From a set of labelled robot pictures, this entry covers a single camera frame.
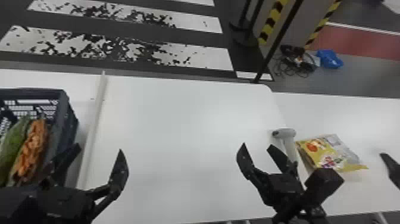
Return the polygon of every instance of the white painted stripe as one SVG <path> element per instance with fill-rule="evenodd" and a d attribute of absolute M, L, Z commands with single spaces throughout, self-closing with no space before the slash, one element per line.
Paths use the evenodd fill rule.
<path fill-rule="evenodd" d="M 385 6 L 387 6 L 393 12 L 400 14 L 400 3 L 399 0 L 385 0 L 382 2 Z"/>
<path fill-rule="evenodd" d="M 0 51 L 233 71 L 226 48 L 13 26 Z"/>
<path fill-rule="evenodd" d="M 257 76 L 257 73 L 255 72 L 247 72 L 247 71 L 237 71 L 236 75 L 238 78 L 241 79 L 254 79 Z M 272 81 L 272 76 L 271 74 L 268 73 L 264 73 L 261 76 L 261 80 L 268 80 L 268 81 Z"/>
<path fill-rule="evenodd" d="M 198 4 L 198 5 L 214 6 L 213 0 L 169 0 L 169 1 L 187 2 L 187 3 L 192 3 L 192 4 Z"/>
<path fill-rule="evenodd" d="M 387 35 L 400 36 L 399 32 L 388 31 L 388 30 L 379 30 L 379 29 L 373 29 L 373 28 L 368 28 L 368 27 L 353 26 L 353 25 L 347 25 L 347 24 L 342 24 L 342 23 L 332 23 L 332 22 L 327 22 L 326 24 L 329 26 L 336 26 L 336 27 L 343 27 L 343 28 L 349 28 L 349 29 L 355 29 L 355 30 L 363 30 L 363 31 L 382 33 L 382 34 L 387 34 Z"/>
<path fill-rule="evenodd" d="M 34 0 L 30 11 L 222 33 L 217 17 L 91 0 Z"/>

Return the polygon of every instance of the plastic crate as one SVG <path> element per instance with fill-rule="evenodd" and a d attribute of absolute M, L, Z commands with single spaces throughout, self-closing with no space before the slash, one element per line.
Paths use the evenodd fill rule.
<path fill-rule="evenodd" d="M 76 136 L 78 120 L 67 94 L 60 89 L 0 89 L 0 138 L 23 116 L 32 120 L 45 119 L 48 124 L 48 146 L 43 155 L 44 164 L 70 147 Z"/>

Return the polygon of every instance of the white table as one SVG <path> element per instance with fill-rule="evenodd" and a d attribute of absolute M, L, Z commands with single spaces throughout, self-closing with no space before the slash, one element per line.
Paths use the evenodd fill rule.
<path fill-rule="evenodd" d="M 0 70 L 0 88 L 65 89 L 86 142 L 100 76 Z M 273 129 L 295 128 L 297 139 L 337 133 L 370 168 L 323 204 L 330 215 L 400 210 L 400 191 L 379 157 L 400 161 L 400 100 L 272 94 L 265 86 L 109 77 L 85 187 L 108 179 L 117 150 L 130 178 L 96 223 L 192 223 L 273 216 L 244 179 L 235 154 L 246 142 L 256 166 L 279 172 L 265 149 Z M 302 180 L 308 173 L 300 163 Z"/>
<path fill-rule="evenodd" d="M 285 123 L 263 85 L 108 77 L 86 188 L 104 184 L 118 149 L 130 167 L 121 197 L 96 223 L 193 223 L 272 216 L 241 174 L 246 142 L 255 164 Z"/>
<path fill-rule="evenodd" d="M 400 210 L 400 190 L 379 153 L 400 161 L 400 99 L 274 94 L 297 140 L 336 133 L 369 170 L 341 174 L 345 183 L 323 204 L 330 215 Z M 307 173 L 301 173 L 305 180 Z"/>

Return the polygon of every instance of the black cable bundle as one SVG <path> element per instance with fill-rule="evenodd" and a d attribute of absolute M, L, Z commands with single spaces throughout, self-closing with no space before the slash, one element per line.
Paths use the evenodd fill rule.
<path fill-rule="evenodd" d="M 271 72 L 274 75 L 282 78 L 285 78 L 285 75 L 308 78 L 315 70 L 315 60 L 309 53 L 305 52 L 304 48 L 282 45 L 280 50 L 282 54 L 273 58 L 275 64 Z M 303 62 L 303 57 L 305 55 L 311 59 L 313 65 Z"/>

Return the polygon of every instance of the chip bag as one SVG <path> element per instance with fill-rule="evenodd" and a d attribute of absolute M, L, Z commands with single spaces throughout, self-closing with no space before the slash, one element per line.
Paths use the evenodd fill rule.
<path fill-rule="evenodd" d="M 368 169 L 337 135 L 296 141 L 296 147 L 313 168 L 331 168 L 338 172 Z"/>

